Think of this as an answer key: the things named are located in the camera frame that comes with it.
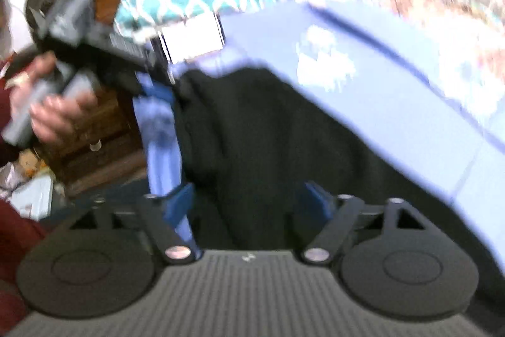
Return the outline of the person's left hand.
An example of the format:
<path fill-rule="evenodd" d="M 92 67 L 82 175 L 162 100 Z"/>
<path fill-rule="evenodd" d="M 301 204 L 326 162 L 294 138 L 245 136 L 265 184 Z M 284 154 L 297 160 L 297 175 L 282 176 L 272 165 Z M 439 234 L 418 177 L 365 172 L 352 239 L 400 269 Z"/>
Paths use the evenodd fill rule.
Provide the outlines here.
<path fill-rule="evenodd" d="M 37 56 L 24 71 L 24 80 L 11 89 L 10 113 L 14 118 L 30 95 L 35 82 L 56 67 L 52 52 Z M 74 133 L 75 125 L 98 103 L 94 92 L 82 92 L 73 98 L 50 95 L 40 104 L 32 104 L 30 116 L 35 136 L 44 144 L 60 145 Z"/>

